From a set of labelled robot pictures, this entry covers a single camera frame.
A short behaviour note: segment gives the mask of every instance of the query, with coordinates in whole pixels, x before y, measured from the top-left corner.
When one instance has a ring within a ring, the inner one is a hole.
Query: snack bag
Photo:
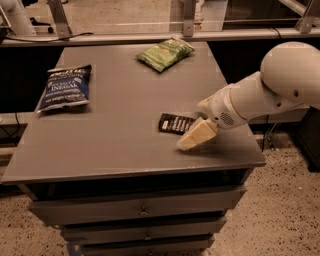
[[[139,53],[137,58],[161,73],[193,51],[194,48],[187,42],[172,38]]]
[[[45,95],[37,112],[88,104],[91,69],[91,65],[85,65],[49,70]]]

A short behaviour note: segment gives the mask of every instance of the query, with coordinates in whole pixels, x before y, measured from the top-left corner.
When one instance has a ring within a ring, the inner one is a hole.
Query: drawer
[[[224,216],[217,217],[217,215],[217,213],[201,213],[69,225],[63,227],[62,236],[71,244],[100,244],[214,234],[218,233],[226,223]]]
[[[151,256],[158,253],[205,249],[212,245],[211,236],[191,236],[156,241],[83,245],[80,246],[84,256]]]
[[[68,225],[233,209],[244,186],[32,202],[47,225]]]

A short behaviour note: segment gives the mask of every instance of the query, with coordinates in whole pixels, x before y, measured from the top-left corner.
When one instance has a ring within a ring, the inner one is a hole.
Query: metal frame
[[[133,43],[157,43],[171,37],[181,38],[186,41],[226,41],[226,40],[255,40],[272,38],[306,38],[320,37],[320,27],[312,27],[312,23],[317,24],[315,15],[319,12],[320,0],[310,0],[309,5],[304,7],[295,0],[279,0],[294,9],[297,13],[302,13],[303,17],[295,28],[278,29],[241,29],[222,30],[219,32],[196,32],[194,33],[194,14],[198,0],[183,0],[184,2],[184,24],[183,31],[177,33],[162,34],[124,34],[124,35],[90,35],[65,39],[72,36],[72,31],[68,25],[61,1],[48,0],[52,16],[56,22],[58,38],[56,37],[25,37],[23,39],[33,42],[19,42],[4,40],[0,47],[19,46],[76,46],[76,45],[110,45],[110,44],[133,44]]]
[[[56,24],[56,30],[59,38],[66,38],[72,35],[71,28],[69,27],[68,20],[62,3],[60,0],[48,0],[48,5],[54,22]]]
[[[183,35],[187,37],[193,36],[196,2],[198,0],[184,0]]]
[[[315,18],[319,16],[320,0],[310,0],[308,6],[296,25],[296,29],[302,33],[309,33]]]

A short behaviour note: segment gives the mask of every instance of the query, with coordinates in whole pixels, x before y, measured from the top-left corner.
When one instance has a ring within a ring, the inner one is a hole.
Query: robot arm
[[[257,116],[303,104],[320,107],[320,51],[305,43],[283,43],[266,54],[260,72],[201,101],[198,107],[207,120],[191,126],[177,146],[188,150],[212,139],[218,129],[232,129]]]
[[[11,23],[13,32],[20,36],[36,35],[30,18],[20,0],[0,0],[0,5]]]

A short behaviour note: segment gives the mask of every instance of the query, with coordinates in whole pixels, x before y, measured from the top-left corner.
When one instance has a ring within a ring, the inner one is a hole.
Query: cream-colored object
[[[217,135],[218,128],[210,119],[198,118],[177,143],[181,150],[189,150]]]

